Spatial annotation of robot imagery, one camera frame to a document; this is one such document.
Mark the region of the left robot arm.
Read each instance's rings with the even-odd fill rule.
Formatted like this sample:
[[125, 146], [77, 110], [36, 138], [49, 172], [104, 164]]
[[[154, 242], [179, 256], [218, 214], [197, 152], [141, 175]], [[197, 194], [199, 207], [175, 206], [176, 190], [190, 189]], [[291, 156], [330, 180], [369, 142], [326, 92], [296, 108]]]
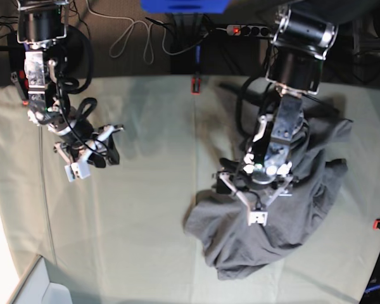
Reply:
[[[220, 160], [214, 189], [219, 194], [271, 187], [279, 194], [300, 179], [296, 138], [306, 126], [303, 97], [317, 94], [322, 67], [338, 34], [338, 24], [326, 20], [313, 1], [283, 4], [276, 15], [277, 30], [270, 47], [277, 58], [263, 63], [264, 72], [251, 76], [238, 90], [235, 106], [237, 133], [243, 138], [243, 157]], [[249, 85], [264, 76], [274, 87], [257, 99], [257, 118], [251, 132], [242, 125], [243, 101]]]

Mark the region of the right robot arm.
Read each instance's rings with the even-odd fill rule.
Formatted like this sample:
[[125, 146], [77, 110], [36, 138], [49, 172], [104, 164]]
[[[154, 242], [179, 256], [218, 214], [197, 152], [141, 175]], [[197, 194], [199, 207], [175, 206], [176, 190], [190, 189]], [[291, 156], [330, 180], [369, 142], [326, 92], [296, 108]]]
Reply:
[[[70, 96], [84, 92], [91, 84], [94, 54], [89, 39], [68, 24], [68, 1], [19, 1], [17, 41], [25, 48], [24, 72], [28, 83], [28, 117], [47, 127], [61, 141], [54, 145], [68, 165], [78, 162], [105, 168], [118, 165], [120, 155], [113, 134], [123, 125], [95, 128], [88, 117], [96, 109], [96, 98], [84, 98], [78, 107]], [[71, 35], [82, 43], [87, 56], [83, 84], [68, 76], [66, 41]]]

